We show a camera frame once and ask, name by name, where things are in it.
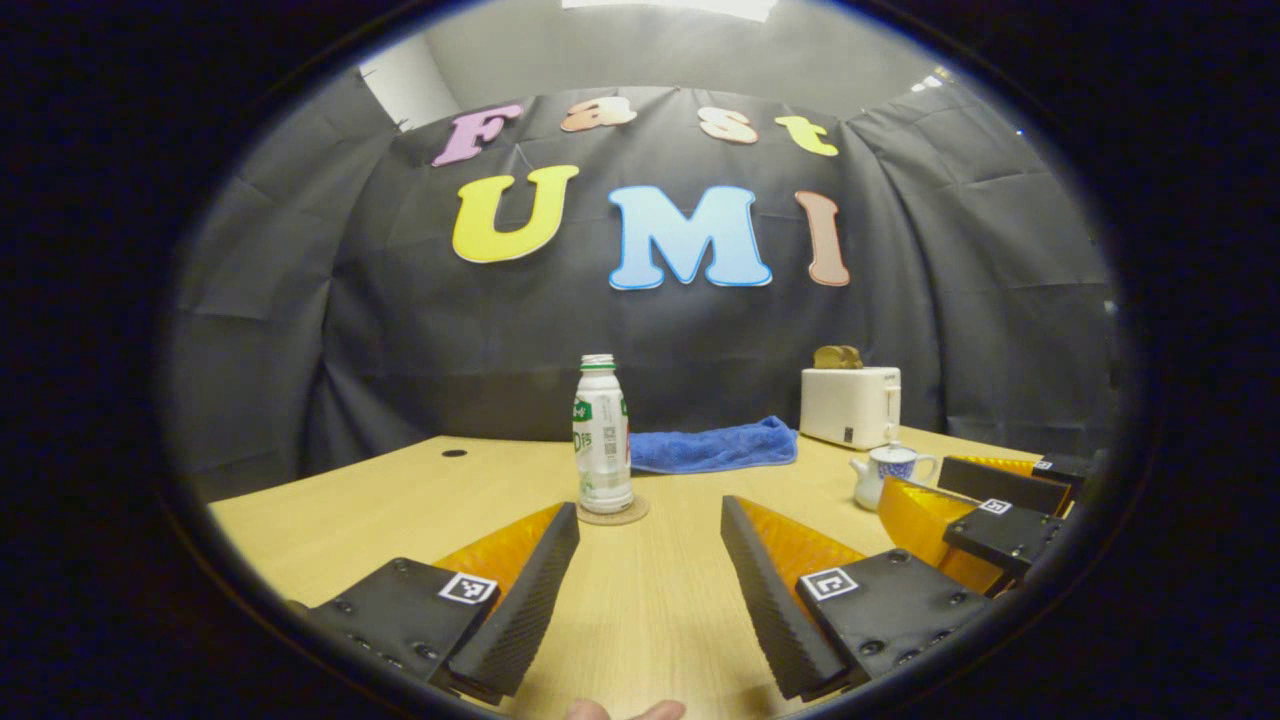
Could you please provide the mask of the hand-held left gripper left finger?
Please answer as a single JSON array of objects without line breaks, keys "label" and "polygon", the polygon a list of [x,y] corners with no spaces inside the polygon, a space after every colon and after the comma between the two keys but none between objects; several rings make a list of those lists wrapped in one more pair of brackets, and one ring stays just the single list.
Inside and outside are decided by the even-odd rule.
[{"label": "hand-held left gripper left finger", "polygon": [[576,507],[553,503],[435,562],[394,557],[292,609],[419,689],[499,705],[538,655],[579,537]]}]

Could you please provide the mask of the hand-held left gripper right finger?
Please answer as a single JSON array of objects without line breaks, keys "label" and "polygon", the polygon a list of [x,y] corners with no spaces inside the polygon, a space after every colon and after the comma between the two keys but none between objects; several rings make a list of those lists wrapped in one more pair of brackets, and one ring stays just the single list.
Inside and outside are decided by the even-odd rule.
[{"label": "hand-held left gripper right finger", "polygon": [[865,555],[740,496],[719,533],[780,693],[818,700],[905,666],[989,598],[906,550]]}]

